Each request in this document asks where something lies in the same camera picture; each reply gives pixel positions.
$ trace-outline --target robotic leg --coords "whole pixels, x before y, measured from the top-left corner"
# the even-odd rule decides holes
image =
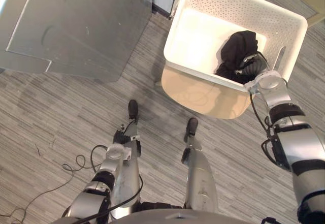
[[[183,152],[182,163],[188,166],[186,200],[184,208],[216,212],[217,193],[215,181],[202,147],[195,138],[198,120],[188,121],[185,135],[186,148]]]

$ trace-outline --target cable on floor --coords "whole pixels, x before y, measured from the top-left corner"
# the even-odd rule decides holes
[[[53,192],[53,191],[55,191],[55,190],[58,190],[59,188],[62,188],[62,187],[64,187],[64,186],[66,186],[66,185],[67,185],[68,183],[70,183],[71,180],[74,178],[74,173],[75,173],[75,172],[78,172],[78,171],[80,171],[80,170],[82,170],[82,169],[95,169],[95,167],[97,167],[97,166],[100,165],[100,164],[98,164],[98,165],[94,165],[94,163],[93,163],[93,161],[92,161],[92,155],[93,155],[93,152],[94,152],[94,150],[95,150],[96,148],[99,148],[99,147],[101,147],[101,148],[106,148],[106,149],[107,149],[107,147],[104,146],[104,145],[96,145],[96,146],[92,149],[92,151],[91,151],[91,153],[90,153],[90,163],[91,163],[91,167],[86,167],[86,166],[85,166],[85,165],[86,165],[86,157],[85,157],[84,155],[82,155],[82,154],[77,155],[76,158],[75,158],[75,162],[76,162],[76,164],[79,166],[78,169],[73,169],[73,168],[72,168],[70,165],[68,165],[68,164],[62,164],[62,165],[61,165],[62,168],[63,168],[65,171],[71,172],[70,179],[69,179],[67,182],[65,182],[64,184],[62,184],[62,185],[60,185],[60,186],[58,186],[58,187],[56,187],[56,188],[54,188],[54,189],[51,189],[51,190],[45,191],[45,192],[43,192],[43,193],[37,195],[35,198],[33,198],[33,199],[32,199],[32,200],[27,204],[27,206],[26,206],[25,208],[16,208],[16,209],[14,209],[10,214],[8,214],[8,215],[0,214],[0,216],[2,216],[2,217],[7,217],[7,218],[14,218],[13,215],[14,215],[14,213],[15,213],[16,211],[23,211],[23,217],[22,217],[21,220],[19,220],[19,219],[17,219],[17,218],[14,218],[14,220],[11,222],[11,224],[23,224],[23,223],[24,223],[24,220],[25,220],[25,218],[26,218],[26,215],[27,215],[27,209],[29,208],[29,206],[30,206],[30,205],[31,205],[31,204],[32,204],[36,199],[38,199],[40,196],[42,196],[42,195],[44,195],[44,194],[47,194],[47,193]]]

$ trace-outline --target gray carpet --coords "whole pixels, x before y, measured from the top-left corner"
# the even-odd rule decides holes
[[[305,17],[314,12],[300,0],[268,0]],[[272,165],[260,143],[263,129],[252,108],[237,119],[218,120],[194,113],[168,98],[154,82],[164,68],[163,48],[171,21],[152,15],[121,78],[114,83],[62,74],[0,74],[0,213],[25,207],[38,194],[66,182],[78,154],[97,144],[110,145],[115,130],[127,122],[130,99],[139,103],[140,172],[144,201],[183,205],[187,169],[180,162],[187,120],[199,119],[197,138],[209,159],[218,191],[219,212],[260,223],[265,216],[298,223],[291,174]],[[325,133],[325,23],[308,29],[289,81],[289,89],[315,127]],[[264,106],[255,100],[261,115]],[[95,154],[95,162],[104,152]],[[59,218],[92,170],[30,205],[25,223]],[[0,217],[0,223],[10,223]]]

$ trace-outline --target black cloth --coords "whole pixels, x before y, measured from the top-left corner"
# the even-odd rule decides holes
[[[254,80],[255,75],[237,75],[235,70],[241,69],[240,64],[245,57],[256,53],[256,33],[246,30],[232,34],[221,49],[223,63],[215,74],[241,84]]]

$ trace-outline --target black joint band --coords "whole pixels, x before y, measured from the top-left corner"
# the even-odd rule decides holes
[[[325,170],[325,162],[320,159],[308,159],[292,164],[292,171],[299,176],[300,174],[312,170]]]
[[[93,182],[103,182],[104,184],[106,184],[110,188],[110,190],[112,190],[113,186],[114,186],[114,182],[115,182],[115,177],[110,172],[101,171],[101,172],[98,172],[94,176],[92,181]]]
[[[305,113],[300,109],[299,106],[294,104],[281,104],[273,107],[270,112],[271,123],[288,117],[288,116],[305,116]]]

